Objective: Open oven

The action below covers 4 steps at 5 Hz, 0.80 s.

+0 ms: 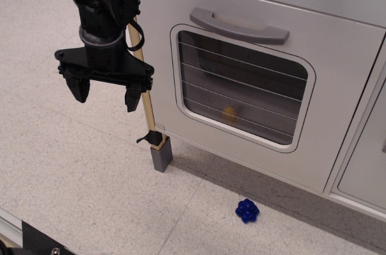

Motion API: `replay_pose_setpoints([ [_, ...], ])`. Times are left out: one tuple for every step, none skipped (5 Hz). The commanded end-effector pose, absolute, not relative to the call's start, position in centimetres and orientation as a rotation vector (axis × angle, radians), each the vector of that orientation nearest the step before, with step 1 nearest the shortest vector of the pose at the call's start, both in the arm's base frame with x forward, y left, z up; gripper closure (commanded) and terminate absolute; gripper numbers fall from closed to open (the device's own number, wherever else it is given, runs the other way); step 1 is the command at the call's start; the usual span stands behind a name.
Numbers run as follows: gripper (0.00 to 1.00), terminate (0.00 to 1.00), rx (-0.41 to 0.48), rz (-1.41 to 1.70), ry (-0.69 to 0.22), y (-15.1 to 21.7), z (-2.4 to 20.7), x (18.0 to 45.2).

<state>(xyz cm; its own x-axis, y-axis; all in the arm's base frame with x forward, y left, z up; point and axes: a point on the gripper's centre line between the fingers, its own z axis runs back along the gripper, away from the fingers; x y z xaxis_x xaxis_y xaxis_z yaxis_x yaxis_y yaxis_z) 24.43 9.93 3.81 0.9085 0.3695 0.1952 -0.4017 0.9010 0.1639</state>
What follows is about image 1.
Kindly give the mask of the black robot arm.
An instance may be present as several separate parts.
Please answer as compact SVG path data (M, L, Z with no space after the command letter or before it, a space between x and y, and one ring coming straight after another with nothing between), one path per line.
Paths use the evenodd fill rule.
M140 0L73 0L80 15L82 48L60 49L58 70L75 99L84 103L92 80L125 86L128 112L151 90L154 68L133 53L145 42L135 21Z

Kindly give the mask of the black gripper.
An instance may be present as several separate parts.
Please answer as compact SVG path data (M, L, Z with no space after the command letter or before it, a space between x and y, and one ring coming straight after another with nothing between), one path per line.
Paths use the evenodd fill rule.
M149 97L154 68L131 55L126 49L91 47L60 49L55 52L59 73L63 75L74 98L85 103L90 80L126 86L125 104L128 112L137 109Z

